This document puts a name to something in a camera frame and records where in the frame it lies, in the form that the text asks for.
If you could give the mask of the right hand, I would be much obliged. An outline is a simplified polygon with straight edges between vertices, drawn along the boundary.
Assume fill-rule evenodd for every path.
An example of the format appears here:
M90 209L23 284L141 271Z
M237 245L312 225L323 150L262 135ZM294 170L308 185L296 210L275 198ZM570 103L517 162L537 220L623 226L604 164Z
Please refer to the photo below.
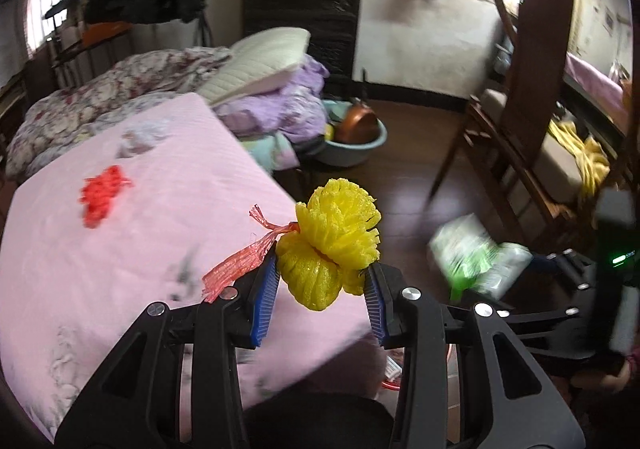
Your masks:
M582 373L572 377L570 383L584 391L602 391L602 393L616 394L632 384L638 371L639 354L633 353L626 358L622 369L617 374Z

